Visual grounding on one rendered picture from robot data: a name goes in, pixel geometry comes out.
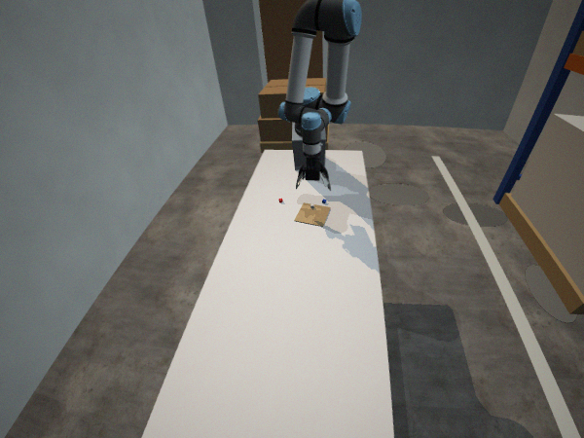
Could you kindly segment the tan square mat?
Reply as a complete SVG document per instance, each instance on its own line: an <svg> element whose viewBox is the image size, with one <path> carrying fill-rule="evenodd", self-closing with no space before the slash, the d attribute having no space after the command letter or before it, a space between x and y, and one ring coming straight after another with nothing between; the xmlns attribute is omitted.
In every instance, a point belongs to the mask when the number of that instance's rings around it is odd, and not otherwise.
<svg viewBox="0 0 584 438"><path fill-rule="evenodd" d="M310 208L310 203L303 203L294 221L323 227L331 207L314 205Z"/></svg>

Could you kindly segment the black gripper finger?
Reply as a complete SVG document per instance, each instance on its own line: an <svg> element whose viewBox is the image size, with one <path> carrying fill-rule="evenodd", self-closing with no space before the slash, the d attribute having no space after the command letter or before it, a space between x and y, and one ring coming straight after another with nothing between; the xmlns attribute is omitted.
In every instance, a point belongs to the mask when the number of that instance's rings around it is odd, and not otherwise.
<svg viewBox="0 0 584 438"><path fill-rule="evenodd" d="M299 170L298 179L297 179L297 183L296 183L296 189L299 187L300 183L303 180L303 167L304 166L301 166L301 168Z"/></svg>
<svg viewBox="0 0 584 438"><path fill-rule="evenodd" d="M329 181L329 176L328 176L328 172L327 169L321 165L321 170L320 170L320 178L323 181L323 184L325 187L328 187L328 189L331 191L331 185L330 185L330 181Z"/></svg>

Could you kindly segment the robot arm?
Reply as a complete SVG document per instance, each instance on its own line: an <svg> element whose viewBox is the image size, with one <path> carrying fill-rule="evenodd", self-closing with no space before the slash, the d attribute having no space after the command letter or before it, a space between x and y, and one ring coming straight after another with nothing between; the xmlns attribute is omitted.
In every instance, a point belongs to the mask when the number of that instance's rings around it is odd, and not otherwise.
<svg viewBox="0 0 584 438"><path fill-rule="evenodd" d="M286 100L280 104L278 116L297 123L295 131L303 137L306 154L320 152L321 132L330 122L342 124L347 117L351 104L345 93L349 44L359 34L361 17L360 4L355 0L307 0L294 18ZM317 30L324 31L328 42L324 94L317 88L306 88L312 40Z"/></svg>

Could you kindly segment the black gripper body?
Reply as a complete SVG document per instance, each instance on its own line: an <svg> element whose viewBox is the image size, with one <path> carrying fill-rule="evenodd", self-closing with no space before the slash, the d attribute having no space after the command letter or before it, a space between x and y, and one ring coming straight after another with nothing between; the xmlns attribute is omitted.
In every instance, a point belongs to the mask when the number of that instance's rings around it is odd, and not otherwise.
<svg viewBox="0 0 584 438"><path fill-rule="evenodd" d="M319 179L320 179L319 170L321 170L321 167L320 167L321 162L316 161L316 166L315 166L315 158L320 156L320 152L317 154L314 154L314 155L309 155L309 154L306 154L304 152L304 156L306 156L307 160L304 163L304 167L303 167L303 180L306 176L306 180L319 181Z"/></svg>

